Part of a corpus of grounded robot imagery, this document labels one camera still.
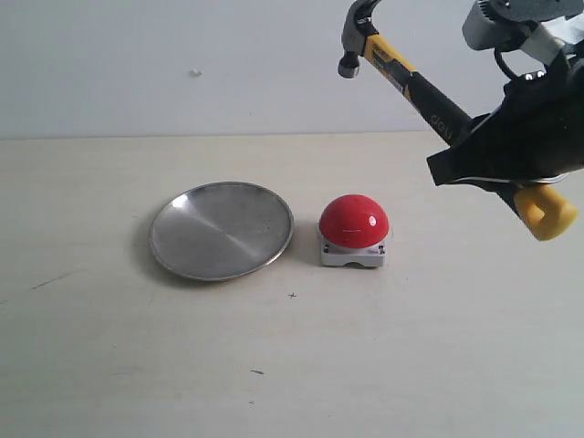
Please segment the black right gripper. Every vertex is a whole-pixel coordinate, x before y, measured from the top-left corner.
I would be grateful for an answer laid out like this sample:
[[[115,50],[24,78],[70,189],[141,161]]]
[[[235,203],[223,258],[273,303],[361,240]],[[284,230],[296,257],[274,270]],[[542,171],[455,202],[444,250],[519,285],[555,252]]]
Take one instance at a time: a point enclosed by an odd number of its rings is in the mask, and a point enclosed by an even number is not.
[[[583,168],[583,58],[560,57],[504,85],[501,104],[476,117],[468,137],[426,159],[436,186],[478,183],[527,226],[520,183],[549,182]]]

